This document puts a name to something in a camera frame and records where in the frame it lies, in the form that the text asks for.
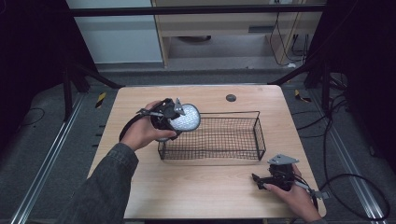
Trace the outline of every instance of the hand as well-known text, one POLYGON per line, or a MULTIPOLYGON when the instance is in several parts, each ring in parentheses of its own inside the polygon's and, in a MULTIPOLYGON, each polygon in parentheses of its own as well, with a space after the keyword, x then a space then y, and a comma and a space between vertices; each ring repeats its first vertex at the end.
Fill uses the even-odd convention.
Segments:
MULTIPOLYGON (((158 104, 160 101, 152 102, 146 105, 146 109, 151 109, 153 106, 158 104)), ((176 136, 174 131, 170 130, 158 130, 155 129, 149 116, 145 116, 142 119, 136 121, 122 137, 121 143, 127 145, 133 150, 145 147, 155 139, 170 138, 176 136)))
MULTIPOLYGON (((301 172, 295 164, 293 171, 297 176, 301 176, 301 172)), ((283 200, 291 209, 291 211, 302 218, 305 222, 312 222, 321 219, 317 208, 313 205, 311 197, 305 189, 293 184, 290 191, 285 191, 279 187, 271 184, 266 184, 265 187, 283 200)))

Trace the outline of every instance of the wall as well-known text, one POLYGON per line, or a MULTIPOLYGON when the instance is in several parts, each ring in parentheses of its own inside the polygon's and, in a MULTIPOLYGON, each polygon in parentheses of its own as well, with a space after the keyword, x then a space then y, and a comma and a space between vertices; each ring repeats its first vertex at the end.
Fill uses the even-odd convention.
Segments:
MULTIPOLYGON (((149 0, 67 0, 70 8, 151 7, 149 0)), ((96 65, 162 63, 153 16, 81 17, 78 27, 96 65)))

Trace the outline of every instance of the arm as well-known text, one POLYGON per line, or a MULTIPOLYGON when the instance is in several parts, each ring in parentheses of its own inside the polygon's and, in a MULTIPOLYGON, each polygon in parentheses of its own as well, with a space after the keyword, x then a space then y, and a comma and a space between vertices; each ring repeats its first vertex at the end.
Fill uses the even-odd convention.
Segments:
MULTIPOLYGON (((295 164, 292 166, 294 173, 301 176, 301 172, 298 170, 297 166, 295 164)), ((271 184, 266 184, 265 187, 283 200, 289 206, 291 211, 298 217, 302 218, 306 223, 327 223, 326 220, 321 218, 317 208, 312 204, 311 198, 305 189, 295 184, 291 187, 290 191, 285 191, 271 184)))
POLYGON ((175 135, 173 131, 154 129, 149 117, 135 122, 76 191, 56 223, 122 223, 138 164, 134 151, 154 139, 175 135))

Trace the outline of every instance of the gray carpet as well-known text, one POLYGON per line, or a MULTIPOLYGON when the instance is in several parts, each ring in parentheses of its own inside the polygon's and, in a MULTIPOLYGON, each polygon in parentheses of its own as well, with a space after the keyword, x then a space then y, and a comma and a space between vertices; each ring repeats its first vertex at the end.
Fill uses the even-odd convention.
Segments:
MULTIPOLYGON (((129 86, 138 85, 190 85, 190 84, 224 84, 224 83, 266 83, 285 75, 288 70, 239 69, 213 71, 173 71, 173 72, 140 72, 137 74, 107 74, 113 81, 129 86)), ((299 86, 297 80, 289 85, 299 86)), ((30 219, 54 219, 73 195, 73 192, 86 178, 96 147, 100 141, 103 125, 106 124, 109 112, 117 94, 103 84, 90 79, 92 88, 85 94, 77 120, 68 135, 62 151, 52 168, 49 178, 39 195, 30 219), (101 108, 94 108, 98 95, 105 91, 106 98, 101 108)), ((302 89, 303 97, 311 97, 310 92, 302 89)), ((318 107, 295 98, 294 88, 283 88, 296 127, 320 118, 318 107)), ((332 96, 339 94, 332 91, 332 96)), ((9 219, 18 208, 45 159, 52 141, 61 128, 64 117, 62 86, 41 92, 32 102, 32 109, 15 138, 9 144, 11 153, 1 161, 0 166, 0 219, 9 219)), ((396 176, 388 164, 380 158, 372 157, 368 145, 347 106, 341 107, 333 115, 333 126, 343 137, 343 141, 357 163, 361 173, 372 180, 387 196, 392 207, 396 205, 394 189, 396 176)), ((325 182, 323 173, 323 137, 312 137, 323 134, 323 121, 299 131, 304 150, 314 171, 319 185, 325 182)), ((331 138, 327 141, 327 168, 329 176, 345 172, 331 138)), ((332 183, 336 194, 349 206, 362 214, 364 210, 359 197, 348 178, 337 179, 332 183)), ((375 193, 383 210, 381 198, 375 193)), ((330 223, 371 223, 348 212, 334 197, 324 201, 327 206, 326 219, 330 223)), ((198 221, 179 221, 195 223, 198 221)), ((213 220, 211 223, 259 223, 259 220, 213 220)), ((284 220, 270 220, 270 223, 284 223, 284 220)), ((388 223, 396 223, 396 214, 392 211, 388 223)))

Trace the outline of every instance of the black horizontal bar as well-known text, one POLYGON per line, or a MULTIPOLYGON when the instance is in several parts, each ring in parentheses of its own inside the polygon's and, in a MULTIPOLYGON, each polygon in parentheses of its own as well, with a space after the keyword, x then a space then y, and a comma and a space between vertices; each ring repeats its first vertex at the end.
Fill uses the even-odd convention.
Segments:
POLYGON ((314 12, 323 11, 326 4, 307 5, 238 5, 199 7, 115 7, 115 8, 75 8, 51 10, 50 14, 72 17, 142 16, 178 14, 223 14, 223 13, 266 13, 266 12, 314 12))

